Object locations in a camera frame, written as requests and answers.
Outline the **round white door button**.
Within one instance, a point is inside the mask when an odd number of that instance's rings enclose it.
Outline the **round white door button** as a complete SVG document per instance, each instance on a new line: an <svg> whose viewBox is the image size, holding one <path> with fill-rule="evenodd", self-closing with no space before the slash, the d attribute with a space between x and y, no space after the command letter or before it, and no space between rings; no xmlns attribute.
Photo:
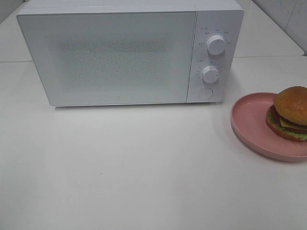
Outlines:
<svg viewBox="0 0 307 230"><path fill-rule="evenodd" d="M210 100L211 97L213 96L213 90L210 89L210 88L201 89L201 90L199 91L198 96L199 96L199 98L202 99L203 101Z"/></svg>

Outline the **white timer knob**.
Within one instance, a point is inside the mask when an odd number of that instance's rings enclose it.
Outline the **white timer knob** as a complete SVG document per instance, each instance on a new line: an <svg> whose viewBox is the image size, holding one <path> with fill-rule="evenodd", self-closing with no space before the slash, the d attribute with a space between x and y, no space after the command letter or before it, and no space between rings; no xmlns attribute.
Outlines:
<svg viewBox="0 0 307 230"><path fill-rule="evenodd" d="M201 77L205 83L216 82L220 77L220 71L216 66L207 66L201 71Z"/></svg>

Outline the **pink round plate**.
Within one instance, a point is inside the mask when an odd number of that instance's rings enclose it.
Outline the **pink round plate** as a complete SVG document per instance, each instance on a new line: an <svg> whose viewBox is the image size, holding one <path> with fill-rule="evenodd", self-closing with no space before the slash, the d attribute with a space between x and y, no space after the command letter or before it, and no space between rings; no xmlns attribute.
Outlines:
<svg viewBox="0 0 307 230"><path fill-rule="evenodd" d="M287 162L307 160L307 143L285 139L266 124L266 114L276 96L257 92L238 99L231 109L231 127L237 138L266 157Z"/></svg>

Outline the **burger with lettuce and cheese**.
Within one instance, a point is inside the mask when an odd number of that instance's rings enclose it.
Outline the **burger with lettuce and cheese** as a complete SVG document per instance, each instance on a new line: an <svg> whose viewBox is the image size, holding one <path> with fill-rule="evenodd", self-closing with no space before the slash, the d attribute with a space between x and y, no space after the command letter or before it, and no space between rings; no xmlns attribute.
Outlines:
<svg viewBox="0 0 307 230"><path fill-rule="evenodd" d="M278 93L266 114L267 126L277 135L297 142L307 140L307 89L293 86Z"/></svg>

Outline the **white microwave door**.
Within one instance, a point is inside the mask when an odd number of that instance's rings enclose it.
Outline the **white microwave door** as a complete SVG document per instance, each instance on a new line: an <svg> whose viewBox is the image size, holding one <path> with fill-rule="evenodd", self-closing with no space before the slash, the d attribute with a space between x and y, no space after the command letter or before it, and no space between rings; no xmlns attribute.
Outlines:
<svg viewBox="0 0 307 230"><path fill-rule="evenodd" d="M187 99L194 12L17 19L52 106Z"/></svg>

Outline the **white microwave oven body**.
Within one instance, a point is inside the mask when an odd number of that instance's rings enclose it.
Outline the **white microwave oven body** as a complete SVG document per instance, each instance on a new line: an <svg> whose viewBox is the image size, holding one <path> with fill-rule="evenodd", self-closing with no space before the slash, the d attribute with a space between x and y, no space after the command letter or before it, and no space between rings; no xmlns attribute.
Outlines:
<svg viewBox="0 0 307 230"><path fill-rule="evenodd" d="M16 17L162 12L196 13L188 93L184 103L222 101L244 17L243 9L234 0L32 0ZM222 35L226 41L225 51L219 55L211 55L207 50L206 42L212 35ZM201 71L207 66L216 66L220 71L219 79L211 84L201 77ZM204 88L213 90L210 100L199 98L199 91Z"/></svg>

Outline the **upper white power knob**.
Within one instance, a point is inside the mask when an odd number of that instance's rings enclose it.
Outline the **upper white power knob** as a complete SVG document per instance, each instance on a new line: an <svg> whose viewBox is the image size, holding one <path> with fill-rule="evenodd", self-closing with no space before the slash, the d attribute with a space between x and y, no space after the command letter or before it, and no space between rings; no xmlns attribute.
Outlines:
<svg viewBox="0 0 307 230"><path fill-rule="evenodd" d="M211 55L219 55L225 51L226 41L222 35L214 34L207 39L206 43Z"/></svg>

